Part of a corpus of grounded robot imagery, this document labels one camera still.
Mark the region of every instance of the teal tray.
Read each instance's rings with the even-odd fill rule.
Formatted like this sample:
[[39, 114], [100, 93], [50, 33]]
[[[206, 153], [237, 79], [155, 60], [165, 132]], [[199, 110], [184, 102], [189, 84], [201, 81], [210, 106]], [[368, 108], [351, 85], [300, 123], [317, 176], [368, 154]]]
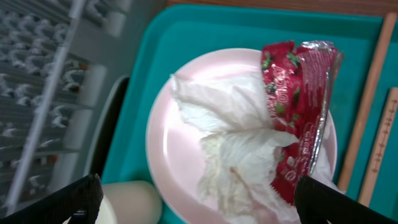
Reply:
[[[338, 140], [337, 181], [382, 25], [380, 17], [343, 16], [239, 7], [179, 5], [159, 14], [147, 28], [124, 99], [103, 182], [152, 182], [145, 153], [152, 104], [170, 74], [205, 53], [242, 47], [261, 49], [283, 40], [330, 40], [346, 58], [335, 82], [330, 111]], [[382, 108], [390, 87], [398, 86], [398, 32], [380, 77], [347, 195], [357, 199]], [[398, 125], [391, 136], [398, 135]], [[390, 138], [370, 207], [392, 217], [398, 189], [398, 138]], [[160, 223], [183, 223], [165, 206]]]

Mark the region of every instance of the wooden table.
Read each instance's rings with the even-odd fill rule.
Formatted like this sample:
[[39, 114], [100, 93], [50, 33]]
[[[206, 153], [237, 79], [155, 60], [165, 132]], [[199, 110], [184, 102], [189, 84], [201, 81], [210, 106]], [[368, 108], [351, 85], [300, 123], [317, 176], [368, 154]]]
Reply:
[[398, 12], [398, 0], [169, 0], [169, 6], [180, 3], [264, 7], [375, 16], [382, 16], [391, 11]]

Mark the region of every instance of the red wrapper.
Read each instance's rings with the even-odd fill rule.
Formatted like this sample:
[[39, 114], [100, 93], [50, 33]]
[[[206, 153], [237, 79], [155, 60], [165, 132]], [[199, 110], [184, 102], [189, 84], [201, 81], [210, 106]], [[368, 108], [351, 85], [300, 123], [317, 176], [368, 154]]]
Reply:
[[296, 135], [299, 142], [282, 149], [271, 186], [294, 204], [295, 185], [315, 164], [323, 136], [333, 77], [341, 55], [329, 42], [300, 46], [281, 42], [262, 50], [267, 107], [274, 128]]

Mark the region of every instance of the chopstick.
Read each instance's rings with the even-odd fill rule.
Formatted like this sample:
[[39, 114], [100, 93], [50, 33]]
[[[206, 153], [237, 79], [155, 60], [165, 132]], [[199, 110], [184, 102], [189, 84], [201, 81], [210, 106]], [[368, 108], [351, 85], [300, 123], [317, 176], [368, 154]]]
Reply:
[[372, 64], [369, 69], [365, 88], [362, 94], [361, 105], [356, 116], [354, 130], [351, 134], [351, 140], [349, 141], [343, 170], [341, 171], [338, 181], [338, 188], [342, 191], [347, 191], [349, 181], [351, 180], [356, 155], [358, 154], [359, 145], [361, 144], [366, 121], [368, 120], [369, 111], [372, 106], [374, 92], [376, 91], [377, 83], [379, 81], [384, 59], [386, 58], [396, 20], [397, 14], [394, 12], [388, 13], [384, 18], [379, 40], [377, 41], [376, 50], [373, 55]]
[[374, 186], [376, 184], [377, 176], [379, 175], [381, 161], [384, 156], [384, 151], [386, 150], [387, 141], [390, 136], [391, 127], [396, 115], [397, 106], [398, 88], [392, 88], [388, 94], [383, 115], [379, 123], [376, 140], [373, 144], [372, 154], [369, 159], [365, 179], [362, 183], [361, 193], [359, 195], [358, 202], [367, 207], [372, 199]]

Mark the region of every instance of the round plate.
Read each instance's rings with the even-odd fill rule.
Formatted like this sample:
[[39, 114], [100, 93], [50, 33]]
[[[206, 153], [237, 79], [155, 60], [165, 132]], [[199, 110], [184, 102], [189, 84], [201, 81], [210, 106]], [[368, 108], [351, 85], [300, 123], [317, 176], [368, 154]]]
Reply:
[[[229, 77], [260, 70], [261, 52], [225, 49], [202, 55], [176, 73], [180, 78], [200, 80]], [[336, 166], [336, 133], [331, 121], [330, 137], [323, 145], [332, 171]], [[204, 135], [185, 124], [168, 81], [158, 94], [147, 124], [147, 159], [154, 182], [169, 207], [188, 223], [227, 223], [216, 211], [216, 201], [200, 202], [197, 183], [205, 171], [205, 157], [199, 139]]]

